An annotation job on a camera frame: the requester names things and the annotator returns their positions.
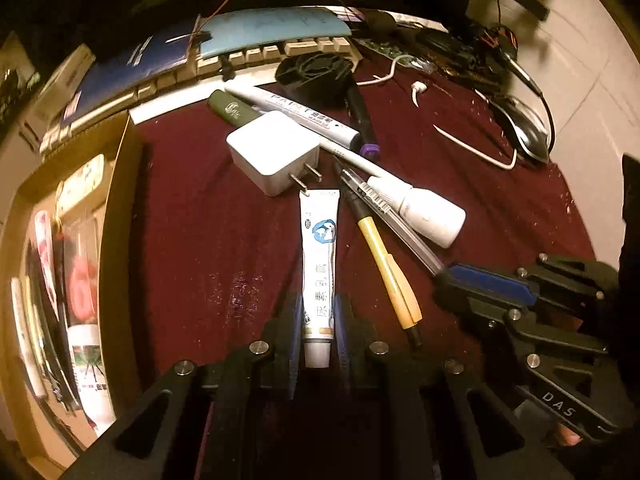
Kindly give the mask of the white paint marker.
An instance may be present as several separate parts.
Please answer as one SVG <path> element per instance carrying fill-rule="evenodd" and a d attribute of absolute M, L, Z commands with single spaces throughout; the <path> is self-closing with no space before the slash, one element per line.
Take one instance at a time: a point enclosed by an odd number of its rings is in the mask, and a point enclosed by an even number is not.
<path fill-rule="evenodd" d="M 322 114 L 307 105 L 300 104 L 285 96 L 279 96 L 277 93 L 262 88 L 238 84 L 231 80 L 224 84 L 224 90 L 244 101 L 258 106 L 261 110 L 277 110 L 278 112 L 282 112 L 302 126 L 315 133 L 321 134 L 331 141 L 341 144 L 344 148 L 359 152 L 362 147 L 362 137 L 356 129 L 328 115 Z"/>

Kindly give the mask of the black computer mouse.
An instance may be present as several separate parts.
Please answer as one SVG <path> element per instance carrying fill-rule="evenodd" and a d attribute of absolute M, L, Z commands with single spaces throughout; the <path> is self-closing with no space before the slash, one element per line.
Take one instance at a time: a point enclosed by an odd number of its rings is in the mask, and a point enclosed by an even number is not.
<path fill-rule="evenodd" d="M 518 154 L 548 164 L 550 133 L 539 115 L 516 96 L 491 96 L 488 104 Z"/>

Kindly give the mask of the cream cartoon keychain case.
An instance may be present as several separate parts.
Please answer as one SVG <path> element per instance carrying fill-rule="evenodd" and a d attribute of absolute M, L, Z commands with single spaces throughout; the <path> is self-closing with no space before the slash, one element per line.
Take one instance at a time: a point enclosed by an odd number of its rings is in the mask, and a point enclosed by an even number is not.
<path fill-rule="evenodd" d="M 62 222 L 85 218 L 106 201 L 112 167 L 99 154 L 60 182 L 55 195 L 55 215 Z"/>

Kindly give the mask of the yellow black pen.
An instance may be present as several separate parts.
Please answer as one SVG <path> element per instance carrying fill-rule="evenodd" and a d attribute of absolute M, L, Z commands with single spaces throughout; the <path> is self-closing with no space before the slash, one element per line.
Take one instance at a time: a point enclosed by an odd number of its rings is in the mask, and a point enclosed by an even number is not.
<path fill-rule="evenodd" d="M 418 300 L 416 300 L 416 295 L 404 272 L 401 271 L 394 257 L 388 252 L 373 219 L 373 211 L 344 181 L 342 174 L 345 167 L 337 158 L 334 158 L 333 169 L 341 179 L 342 192 L 346 198 L 346 203 L 348 203 L 349 209 L 352 211 L 357 226 L 366 240 L 370 253 L 378 267 L 378 273 L 381 275 L 398 322 L 407 336 L 411 349 L 418 350 L 423 346 L 418 327 L 419 322 L 422 320 L 422 311 Z"/>

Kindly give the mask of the red toy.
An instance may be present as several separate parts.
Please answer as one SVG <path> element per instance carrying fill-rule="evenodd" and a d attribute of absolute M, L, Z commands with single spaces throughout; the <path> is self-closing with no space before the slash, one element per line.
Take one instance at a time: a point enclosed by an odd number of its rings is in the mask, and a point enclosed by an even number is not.
<path fill-rule="evenodd" d="M 98 222 L 93 216 L 85 217 L 66 226 L 63 234 L 68 324 L 96 324 L 100 268 Z"/>

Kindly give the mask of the thick black marker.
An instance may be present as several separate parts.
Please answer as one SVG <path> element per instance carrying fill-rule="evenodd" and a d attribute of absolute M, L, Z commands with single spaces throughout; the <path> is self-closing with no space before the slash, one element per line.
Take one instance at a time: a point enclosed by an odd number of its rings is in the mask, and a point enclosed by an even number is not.
<path fill-rule="evenodd" d="M 66 285 L 65 285 L 65 238 L 60 232 L 56 232 L 52 238 L 52 273 L 53 284 L 56 295 L 55 309 L 58 314 L 58 333 L 62 341 L 62 367 L 65 374 L 66 382 L 68 383 L 68 390 L 72 395 L 74 407 L 80 408 L 81 402 L 78 396 L 78 390 L 76 386 L 76 380 L 72 364 L 72 352 L 70 351 L 70 345 L 68 344 L 68 309 L 67 309 L 67 297 L 66 297 Z"/>

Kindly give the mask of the white slim pen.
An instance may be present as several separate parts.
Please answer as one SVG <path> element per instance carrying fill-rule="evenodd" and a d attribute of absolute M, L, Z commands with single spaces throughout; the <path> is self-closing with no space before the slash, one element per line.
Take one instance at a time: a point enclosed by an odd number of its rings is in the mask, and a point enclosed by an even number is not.
<path fill-rule="evenodd" d="M 29 339 L 23 300 L 23 289 L 19 278 L 11 278 L 11 300 L 18 345 L 20 346 L 21 359 L 26 370 L 29 385 L 32 387 L 32 392 L 36 399 L 46 400 L 47 391 L 46 388 L 44 388 L 35 355 L 32 351 L 32 344 Z"/>

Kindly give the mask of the clear ballpoint pen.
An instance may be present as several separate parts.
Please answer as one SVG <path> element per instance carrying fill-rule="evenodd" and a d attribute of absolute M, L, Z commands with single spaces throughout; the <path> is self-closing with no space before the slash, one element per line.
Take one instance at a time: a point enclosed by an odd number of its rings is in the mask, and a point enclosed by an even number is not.
<path fill-rule="evenodd" d="M 347 190 L 349 206 L 357 220 L 378 216 L 397 237 L 413 252 L 433 276 L 446 272 L 444 264 L 422 238 L 400 218 L 390 204 L 364 182 L 354 170 L 342 167 L 338 174 Z"/>

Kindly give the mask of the small white dropper bottle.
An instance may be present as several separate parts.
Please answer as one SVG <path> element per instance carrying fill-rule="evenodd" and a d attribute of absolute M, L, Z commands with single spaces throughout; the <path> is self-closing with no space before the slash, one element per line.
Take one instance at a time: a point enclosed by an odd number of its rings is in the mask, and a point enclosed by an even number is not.
<path fill-rule="evenodd" d="M 416 232 L 442 248 L 458 237 L 465 211 L 446 198 L 397 179 L 371 176 L 367 184 Z"/>

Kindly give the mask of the white toothpaste tube blue logo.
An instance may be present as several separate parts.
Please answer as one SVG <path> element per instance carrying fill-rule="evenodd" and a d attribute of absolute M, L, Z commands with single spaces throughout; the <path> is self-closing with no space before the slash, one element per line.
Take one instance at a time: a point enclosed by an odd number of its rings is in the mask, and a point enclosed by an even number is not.
<path fill-rule="evenodd" d="M 299 193 L 302 234 L 303 345 L 309 368 L 328 368 L 334 338 L 339 190 Z"/>

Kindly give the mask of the beige keyboard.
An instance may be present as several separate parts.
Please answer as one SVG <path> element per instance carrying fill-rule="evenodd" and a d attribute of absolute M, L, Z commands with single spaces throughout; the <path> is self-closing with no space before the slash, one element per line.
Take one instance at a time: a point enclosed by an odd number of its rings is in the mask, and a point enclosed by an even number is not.
<path fill-rule="evenodd" d="M 43 135 L 39 154 L 48 157 L 70 138 L 76 136 L 97 122 L 122 110 L 128 110 L 138 104 L 149 102 L 175 90 L 190 88 L 202 81 L 222 75 L 227 70 L 235 73 L 238 70 L 256 70 L 256 68 L 276 67 L 285 58 L 310 52 L 337 53 L 344 55 L 352 64 L 357 65 L 361 55 L 354 44 L 346 37 L 319 37 L 278 42 L 266 46 L 245 48 L 228 54 L 220 54 L 212 58 L 200 58 L 195 51 L 186 67 L 164 73 L 153 80 L 139 84 L 137 88 L 127 91 L 123 96 L 108 102 L 92 112 L 74 120 L 66 127 L 60 126 L 61 117 L 55 119 Z"/>

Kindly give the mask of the white strawberry print tube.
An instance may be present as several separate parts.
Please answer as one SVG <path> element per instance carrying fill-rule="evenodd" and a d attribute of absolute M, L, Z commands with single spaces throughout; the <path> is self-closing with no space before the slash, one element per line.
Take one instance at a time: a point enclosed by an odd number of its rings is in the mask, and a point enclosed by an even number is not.
<path fill-rule="evenodd" d="M 52 222 L 50 214 L 46 210 L 43 209 L 36 212 L 34 229 L 44 287 L 46 288 L 55 317 L 59 320 L 58 296 L 56 296 L 55 289 Z"/>

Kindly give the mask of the white plastic bottle green label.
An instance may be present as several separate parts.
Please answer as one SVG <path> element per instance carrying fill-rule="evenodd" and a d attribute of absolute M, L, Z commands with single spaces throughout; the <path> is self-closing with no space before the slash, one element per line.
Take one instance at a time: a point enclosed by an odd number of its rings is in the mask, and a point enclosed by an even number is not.
<path fill-rule="evenodd" d="M 67 341 L 81 407 L 99 437 L 116 420 L 102 359 L 99 327 L 96 324 L 70 326 Z"/>

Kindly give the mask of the dark green pen case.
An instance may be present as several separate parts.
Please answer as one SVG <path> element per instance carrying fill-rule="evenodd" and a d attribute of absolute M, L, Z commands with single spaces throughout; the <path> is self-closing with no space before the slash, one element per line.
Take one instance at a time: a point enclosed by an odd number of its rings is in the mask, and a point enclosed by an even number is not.
<path fill-rule="evenodd" d="M 236 128 L 243 127 L 262 116 L 236 96 L 219 89 L 209 96 L 207 105 L 216 115 Z"/>

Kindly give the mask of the white power adapter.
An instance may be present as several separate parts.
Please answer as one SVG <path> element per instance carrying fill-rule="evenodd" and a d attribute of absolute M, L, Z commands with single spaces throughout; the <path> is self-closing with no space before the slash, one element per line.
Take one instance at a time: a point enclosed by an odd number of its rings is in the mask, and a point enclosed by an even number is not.
<path fill-rule="evenodd" d="M 281 112 L 260 115 L 232 131 L 226 142 L 235 165 L 269 197 L 293 184 L 306 191 L 307 174 L 322 180 L 318 136 Z"/>

